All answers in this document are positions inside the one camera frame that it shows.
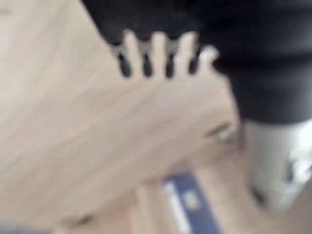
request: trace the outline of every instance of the plywood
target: plywood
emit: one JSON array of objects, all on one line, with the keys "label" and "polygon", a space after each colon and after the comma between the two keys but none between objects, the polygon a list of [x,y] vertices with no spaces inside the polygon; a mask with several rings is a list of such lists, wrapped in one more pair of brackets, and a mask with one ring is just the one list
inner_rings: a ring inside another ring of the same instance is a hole
[{"label": "plywood", "polygon": [[190,35],[170,82],[164,37],[154,38],[146,81],[128,35],[134,76],[125,81],[79,1],[9,6],[0,19],[2,222],[47,229],[96,212],[209,148],[205,133],[234,119],[226,81],[207,61],[187,76]]}]

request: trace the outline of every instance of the wooden floor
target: wooden floor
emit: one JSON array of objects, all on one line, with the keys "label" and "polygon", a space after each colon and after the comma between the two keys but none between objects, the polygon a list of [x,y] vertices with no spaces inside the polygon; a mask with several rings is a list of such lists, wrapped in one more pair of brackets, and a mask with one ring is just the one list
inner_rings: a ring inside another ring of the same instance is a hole
[{"label": "wooden floor", "polygon": [[[181,40],[172,81],[164,80],[164,36],[155,35],[155,75],[147,81],[129,33],[134,75],[125,81],[78,0],[0,1],[4,7],[9,11],[0,18],[1,223],[52,229],[106,209],[190,156],[210,162],[220,154],[207,133],[235,123],[234,105],[226,79],[211,69],[213,53],[196,76],[187,75],[192,35]],[[231,171],[231,163],[225,164]],[[245,174],[233,170],[233,183],[220,179],[212,192],[209,180],[218,177],[217,167],[197,171],[209,199],[245,188]],[[212,201],[214,210],[242,209],[235,199],[227,201],[224,207]],[[293,224],[288,233],[308,230],[310,207],[294,213],[286,222]],[[225,230],[243,225],[224,219],[219,217]],[[251,220],[257,225],[257,216]],[[285,222],[277,223],[279,229]],[[245,233],[255,233],[250,225]]]}]

